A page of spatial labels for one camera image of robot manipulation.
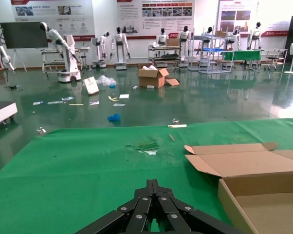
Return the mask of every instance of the table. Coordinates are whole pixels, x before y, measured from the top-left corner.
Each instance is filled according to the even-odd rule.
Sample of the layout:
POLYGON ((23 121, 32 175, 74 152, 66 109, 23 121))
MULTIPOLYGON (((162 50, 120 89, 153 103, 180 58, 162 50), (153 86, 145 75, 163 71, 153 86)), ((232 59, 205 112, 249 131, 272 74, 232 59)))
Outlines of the table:
MULTIPOLYGON (((233 51, 226 52, 224 60, 232 60, 233 51)), ((261 60, 260 50, 236 50, 234 52, 233 61, 237 60, 261 60)))
POLYGON ((184 145, 268 141, 293 150, 293 119, 53 131, 0 171, 0 233, 74 233, 132 199, 147 179, 229 223, 217 198, 218 178, 210 175, 210 184, 197 172, 184 145), (152 142, 156 155, 136 150, 152 142))

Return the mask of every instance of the paper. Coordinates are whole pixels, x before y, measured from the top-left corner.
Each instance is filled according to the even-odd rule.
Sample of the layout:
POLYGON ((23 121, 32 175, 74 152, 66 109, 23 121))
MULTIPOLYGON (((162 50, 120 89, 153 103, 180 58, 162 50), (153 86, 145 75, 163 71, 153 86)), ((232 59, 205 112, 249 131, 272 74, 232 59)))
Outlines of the paper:
POLYGON ((129 94, 121 94, 119 98, 129 98, 129 94))
POLYGON ((43 101, 33 102, 33 106, 43 104, 43 101))
POLYGON ((92 105, 99 105, 99 101, 91 101, 90 106, 92 106, 92 105))
POLYGON ((69 100, 72 100, 74 98, 73 97, 63 97, 61 99, 62 99, 62 101, 69 101, 69 100))
POLYGON ((125 106, 125 104, 116 103, 113 106, 125 106))
POLYGON ((59 103, 63 103, 63 101, 50 101, 47 104, 50 105, 50 104, 59 104, 59 103))

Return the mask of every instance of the open cardboard box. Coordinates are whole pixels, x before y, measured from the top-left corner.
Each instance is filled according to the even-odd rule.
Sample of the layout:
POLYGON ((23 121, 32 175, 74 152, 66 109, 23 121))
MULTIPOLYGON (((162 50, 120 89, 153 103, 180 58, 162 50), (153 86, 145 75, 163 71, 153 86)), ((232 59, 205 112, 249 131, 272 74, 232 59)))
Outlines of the open cardboard box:
POLYGON ((139 86, 147 87, 152 85, 155 88, 161 88, 165 84, 165 76, 168 76, 169 73, 166 69, 160 70, 138 70, 139 86))
POLYGON ((218 197, 248 234, 293 234, 293 151, 276 143, 185 146, 200 172, 219 176, 218 197))

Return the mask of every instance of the green mat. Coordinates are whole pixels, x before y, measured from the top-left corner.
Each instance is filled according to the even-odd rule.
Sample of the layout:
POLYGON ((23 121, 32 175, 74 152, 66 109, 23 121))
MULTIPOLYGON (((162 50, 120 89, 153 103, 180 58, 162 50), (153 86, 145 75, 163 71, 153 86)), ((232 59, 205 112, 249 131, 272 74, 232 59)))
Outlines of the green mat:
MULTIPOLYGON (((223 52, 224 60, 232 60, 233 52, 223 52)), ((240 50, 234 52, 233 61, 237 60, 261 60, 260 50, 240 50)))
POLYGON ((183 146, 267 141, 293 150, 293 119, 54 131, 0 171, 0 234, 75 233, 132 199, 147 179, 229 223, 217 186, 187 161, 183 146), (156 155, 138 152, 156 148, 156 155))

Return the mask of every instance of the green floor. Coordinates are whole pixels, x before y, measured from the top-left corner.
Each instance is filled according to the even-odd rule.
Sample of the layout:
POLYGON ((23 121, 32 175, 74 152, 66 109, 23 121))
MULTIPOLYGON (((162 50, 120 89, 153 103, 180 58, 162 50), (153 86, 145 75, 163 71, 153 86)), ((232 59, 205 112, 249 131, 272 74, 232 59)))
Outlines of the green floor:
POLYGON ((189 124, 293 117, 293 76, 288 79, 280 71, 243 71, 238 66, 231 74, 207 76, 184 68, 170 75, 180 80, 180 86, 133 90, 138 85, 136 73, 136 67, 128 67, 127 71, 85 71, 83 78, 105 74, 118 82, 114 89, 100 85, 99 94, 94 96, 87 94, 82 82, 59 83, 56 75, 46 78, 40 70, 9 74, 10 84, 20 85, 18 91, 8 91, 0 76, 0 101, 13 100, 18 107, 15 122, 0 125, 0 169, 38 136, 39 127, 50 132, 61 128, 168 125, 173 118, 189 124), (113 107, 108 96, 120 94, 129 94, 129 99, 122 101, 126 106, 113 107), (69 96, 75 99, 47 105, 48 101, 69 96), (99 105, 89 105, 97 100, 99 105), (45 104, 33 106, 37 101, 45 104), (115 113, 121 115, 121 121, 109 122, 107 117, 115 113))

